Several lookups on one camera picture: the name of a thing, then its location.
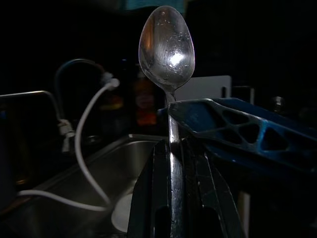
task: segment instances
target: bottle label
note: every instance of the bottle label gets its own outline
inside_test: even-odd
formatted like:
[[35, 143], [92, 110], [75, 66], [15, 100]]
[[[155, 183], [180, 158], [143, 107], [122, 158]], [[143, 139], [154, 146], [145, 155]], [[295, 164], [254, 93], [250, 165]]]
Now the bottle label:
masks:
[[136, 97], [135, 102], [140, 109], [149, 109], [154, 107], [154, 96], [139, 95]]

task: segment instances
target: metal pipe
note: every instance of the metal pipe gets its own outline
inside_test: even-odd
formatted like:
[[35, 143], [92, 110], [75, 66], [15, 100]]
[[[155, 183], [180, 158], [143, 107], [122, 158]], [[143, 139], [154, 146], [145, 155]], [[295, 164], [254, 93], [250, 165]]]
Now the metal pipe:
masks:
[[101, 65], [99, 65], [99, 64], [97, 64], [94, 61], [89, 60], [89, 59], [72, 59], [70, 61], [65, 62], [64, 64], [62, 64], [58, 68], [58, 70], [56, 71], [55, 76], [54, 76], [54, 87], [55, 87], [55, 93], [56, 93], [56, 97], [57, 97], [57, 104], [59, 107], [59, 111], [60, 111], [61, 116], [63, 118], [65, 118], [65, 113], [64, 113], [64, 109], [63, 109], [63, 101], [62, 101], [62, 96], [61, 96], [61, 92], [60, 92], [60, 84], [59, 84], [60, 76], [65, 69], [67, 69], [69, 66], [74, 65], [76, 63], [87, 63], [87, 64], [90, 64], [92, 66], [97, 67], [98, 69], [100, 69], [100, 71], [102, 73], [105, 72], [104, 68]]
[[24, 93], [4, 94], [4, 95], [0, 95], [0, 99], [19, 98], [19, 97], [27, 97], [27, 96], [34, 96], [34, 95], [42, 95], [42, 94], [48, 96], [48, 98], [50, 99], [50, 101], [52, 102], [52, 104], [54, 106], [56, 118], [58, 121], [60, 121], [61, 115], [60, 115], [60, 111], [58, 109], [57, 101], [56, 101], [55, 97], [53, 96], [53, 94], [48, 92], [48, 91], [42, 90], [42, 91], [32, 91], [32, 92], [24, 92]]

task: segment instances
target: spoon bowl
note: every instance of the spoon bowl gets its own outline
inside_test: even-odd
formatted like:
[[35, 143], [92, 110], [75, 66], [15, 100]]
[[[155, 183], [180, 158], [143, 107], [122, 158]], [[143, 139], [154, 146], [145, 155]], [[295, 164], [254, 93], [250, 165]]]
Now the spoon bowl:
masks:
[[144, 74], [171, 95], [191, 78], [194, 46], [185, 20], [176, 9], [161, 6], [149, 16], [140, 38], [139, 63]]

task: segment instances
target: spoon handle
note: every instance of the spoon handle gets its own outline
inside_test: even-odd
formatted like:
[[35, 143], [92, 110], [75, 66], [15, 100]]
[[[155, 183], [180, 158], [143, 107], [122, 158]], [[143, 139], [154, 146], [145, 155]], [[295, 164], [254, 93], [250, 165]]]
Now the spoon handle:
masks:
[[[174, 94], [166, 93], [167, 108], [175, 102]], [[171, 186], [171, 237], [184, 237], [184, 180], [179, 148], [178, 125], [172, 116], [168, 115], [169, 130], [169, 160]]]

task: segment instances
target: bottle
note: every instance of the bottle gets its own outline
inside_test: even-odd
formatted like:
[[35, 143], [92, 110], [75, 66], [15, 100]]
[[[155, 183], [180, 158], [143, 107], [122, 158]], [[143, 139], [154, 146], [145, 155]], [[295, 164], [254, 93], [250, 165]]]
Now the bottle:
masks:
[[155, 125], [154, 84], [145, 76], [139, 64], [138, 78], [134, 83], [136, 120], [139, 126]]
[[127, 133], [130, 128], [130, 117], [125, 110], [122, 97], [112, 91], [105, 92], [99, 109], [106, 141], [113, 141]]

